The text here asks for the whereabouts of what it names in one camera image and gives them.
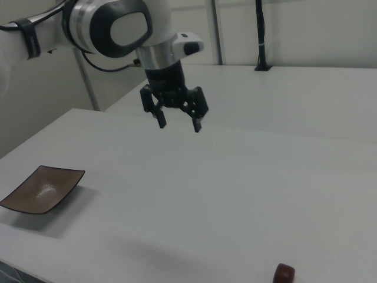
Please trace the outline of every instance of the white wall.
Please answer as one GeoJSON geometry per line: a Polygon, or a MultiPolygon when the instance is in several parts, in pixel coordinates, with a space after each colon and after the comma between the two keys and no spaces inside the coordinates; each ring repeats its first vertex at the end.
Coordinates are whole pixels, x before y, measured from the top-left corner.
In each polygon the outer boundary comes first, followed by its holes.
{"type": "MultiPolygon", "coordinates": [[[[267,62],[377,67],[376,0],[263,0],[267,62]]],[[[226,64],[255,65],[254,0],[218,0],[226,64]]]]}
{"type": "MultiPolygon", "coordinates": [[[[0,0],[0,22],[35,15],[53,5],[53,0],[0,0]]],[[[91,109],[72,49],[17,65],[9,91],[0,99],[0,157],[73,107],[91,109]]]]}

